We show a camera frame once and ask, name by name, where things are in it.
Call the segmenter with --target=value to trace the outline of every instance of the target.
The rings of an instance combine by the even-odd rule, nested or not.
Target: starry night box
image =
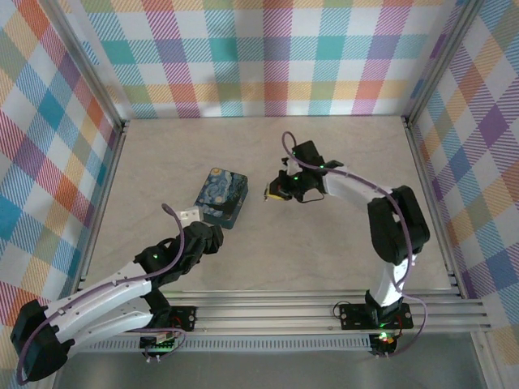
[[[195,205],[202,209],[204,221],[232,229],[247,196],[247,176],[211,169]]]

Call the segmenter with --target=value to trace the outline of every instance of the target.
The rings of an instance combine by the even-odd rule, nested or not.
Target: beige floor
[[[367,289],[382,261],[371,246],[367,214],[328,196],[318,203],[263,200],[266,182],[281,168],[283,130],[313,139],[325,160],[346,163],[381,185],[414,188],[427,206],[400,118],[208,118],[135,120],[109,197],[88,284],[131,261],[144,247],[176,236],[161,210],[192,206],[212,167],[249,177],[249,195],[225,243],[168,290]],[[430,217],[427,220],[432,231]],[[406,285],[445,289],[435,237]]]

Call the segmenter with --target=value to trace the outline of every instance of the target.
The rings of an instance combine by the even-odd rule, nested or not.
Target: purple cable
[[[180,260],[180,257],[182,256],[182,252],[184,251],[184,244],[185,244],[185,239],[186,239],[185,236],[184,236],[184,229],[182,228],[182,222],[178,218],[178,216],[175,213],[175,211],[168,204],[163,203],[162,204],[162,209],[168,215],[171,215],[175,219],[175,221],[177,222],[178,229],[180,230],[180,248],[178,249],[177,255],[175,256],[173,261],[168,266],[164,267],[163,269],[157,270],[157,271],[155,271],[153,273],[150,273],[150,274],[145,274],[143,276],[137,276],[137,277],[132,277],[132,278],[128,278],[128,279],[116,280],[115,281],[115,286],[120,285],[120,284],[124,284],[124,283],[128,283],[128,282],[146,280],[146,279],[150,279],[150,278],[159,276],[160,274],[166,273],[167,271],[169,271]],[[16,381],[18,382],[19,385],[23,386],[23,385],[26,385],[29,382],[28,379],[24,379],[23,374],[22,374],[23,370],[24,370],[25,359],[27,358],[27,353],[28,353],[28,350],[29,350],[29,347],[30,347],[31,343],[34,341],[34,338],[36,338],[36,336],[40,333],[40,331],[43,329],[43,327],[45,327],[47,324],[50,324],[50,322],[55,320],[59,316],[59,311],[60,310],[63,310],[63,311],[70,310],[77,303],[79,303],[80,301],[86,299],[87,297],[92,296],[94,293],[97,293],[98,291],[100,291],[102,289],[107,289],[107,288],[111,288],[111,287],[114,287],[114,284],[111,283],[111,282],[106,283],[106,284],[102,284],[102,285],[98,285],[94,289],[89,290],[88,292],[82,294],[81,296],[77,297],[76,299],[74,299],[72,301],[69,301],[64,306],[62,306],[59,310],[57,310],[56,312],[51,314],[43,323],[41,323],[36,328],[36,330],[34,330],[34,332],[28,337],[27,341],[25,342],[24,346],[22,347],[22,351],[19,354],[18,365],[16,366]]]
[[[402,285],[409,278],[409,275],[411,273],[411,267],[412,267],[411,260],[413,258],[413,245],[411,243],[411,236],[409,234],[409,229],[407,228],[407,223],[405,222],[404,214],[402,213],[400,207],[398,207],[397,201],[386,190],[378,187],[373,182],[369,182],[365,178],[357,176],[356,174],[348,173],[348,172],[343,172],[342,170],[320,168],[319,166],[309,165],[309,164],[299,160],[298,158],[295,157],[295,155],[289,150],[288,146],[286,145],[286,141],[285,141],[285,137],[286,136],[289,136],[290,138],[292,138],[292,140],[294,141],[294,146],[297,146],[298,143],[297,143],[297,141],[295,139],[294,134],[292,134],[290,131],[285,131],[283,133],[283,135],[281,136],[281,143],[283,144],[283,148],[285,149],[285,151],[289,155],[289,157],[292,158],[295,162],[297,162],[298,165],[303,166],[303,167],[305,167],[307,169],[324,170],[324,171],[329,172],[329,173],[340,174],[341,176],[353,178],[355,181],[358,181],[358,182],[364,184],[365,186],[367,186],[367,187],[369,187],[369,188],[379,192],[381,195],[385,196],[388,199],[388,201],[391,203],[391,205],[394,208],[395,212],[397,213],[398,217],[400,218],[400,222],[402,224],[402,230],[404,232],[405,246],[407,247],[407,261],[408,261],[408,263],[407,263],[407,269],[405,269],[405,274],[401,278],[401,280],[399,280],[399,281],[397,281],[395,283],[395,280],[393,279],[392,282],[393,282],[393,285],[394,285],[395,289],[399,293],[401,293],[402,296],[404,296],[405,298],[409,298],[410,300],[418,301],[423,306],[423,323],[422,323],[422,326],[420,327],[420,329],[418,330],[418,332],[416,333],[414,338],[404,348],[401,348],[400,350],[394,352],[392,354],[392,357],[395,357],[396,355],[403,353],[405,350],[407,350],[409,347],[411,347],[411,345],[413,345],[413,343],[420,336],[420,334],[422,334],[423,329],[427,325],[428,312],[427,312],[427,305],[421,298],[405,294],[405,293],[403,293],[402,289],[400,288],[400,285]]]
[[[136,330],[131,330],[129,332],[177,332],[179,334],[182,334],[182,340],[180,344],[171,351],[168,351],[166,354],[160,356],[160,359],[164,359],[175,354],[178,351],[178,349],[181,348],[184,345],[184,343],[186,343],[187,338],[187,333],[182,328],[138,328]],[[149,348],[146,348],[144,350],[144,356],[146,358],[150,358],[150,356],[148,355],[148,350]]]

